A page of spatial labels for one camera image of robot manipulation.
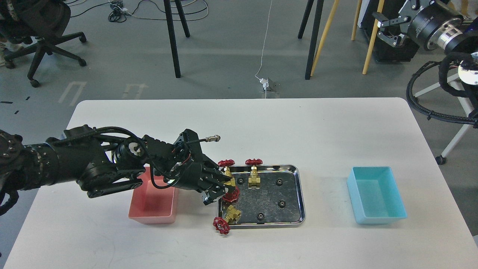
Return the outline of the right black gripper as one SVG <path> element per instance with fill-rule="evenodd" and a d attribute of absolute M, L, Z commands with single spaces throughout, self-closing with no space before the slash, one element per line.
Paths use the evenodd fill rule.
<path fill-rule="evenodd" d="M 427 51 L 442 48 L 456 51 L 465 40 L 459 26 L 464 17 L 439 0 L 408 0 L 406 15 L 388 19 L 382 13 L 372 12 L 378 20 L 377 37 L 392 47 L 402 47 L 405 36 Z M 407 32 L 402 31 L 405 24 Z"/>

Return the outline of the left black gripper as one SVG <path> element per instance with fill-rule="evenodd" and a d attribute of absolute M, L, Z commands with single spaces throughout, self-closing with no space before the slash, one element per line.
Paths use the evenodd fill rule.
<path fill-rule="evenodd" d="M 164 157 L 164 186 L 185 190 L 203 191 L 203 204 L 209 205 L 234 189 L 232 177 L 225 175 L 220 167 L 201 148 L 201 143 L 218 142 L 219 135 L 200 139 L 198 133 L 185 129 L 169 148 Z"/>

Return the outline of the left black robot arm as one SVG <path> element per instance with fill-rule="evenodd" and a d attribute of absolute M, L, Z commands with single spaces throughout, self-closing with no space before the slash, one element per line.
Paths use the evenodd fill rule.
<path fill-rule="evenodd" d="M 235 190 L 226 184 L 231 178 L 200 146 L 219 141 L 218 135 L 200 139 L 185 129 L 174 143 L 166 143 L 147 135 L 139 138 L 121 127 L 87 125 L 65 130 L 64 135 L 23 145 L 22 136 L 1 131 L 1 214 L 17 203 L 18 191 L 41 186 L 77 182 L 89 198 L 135 189 L 143 183 L 139 176 L 146 164 L 151 176 L 164 177 L 165 184 L 152 182 L 154 187 L 197 191 L 205 205 Z"/>

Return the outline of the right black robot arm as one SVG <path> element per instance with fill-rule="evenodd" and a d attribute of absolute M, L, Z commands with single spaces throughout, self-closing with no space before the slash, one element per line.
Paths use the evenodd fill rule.
<path fill-rule="evenodd" d="M 477 128 L 477 30 L 462 32 L 464 17 L 440 0 L 407 0 L 397 18 L 389 19 L 373 12 L 377 20 L 377 36 L 392 47 L 401 47 L 409 38 L 423 49 L 442 48 L 442 61 L 425 63 L 408 82 L 408 104 L 428 119 L 434 118 Z M 423 72 L 438 67 L 438 83 L 442 90 L 454 97 L 467 98 L 473 108 L 467 116 L 441 114 L 420 105 L 413 96 L 413 84 Z"/>

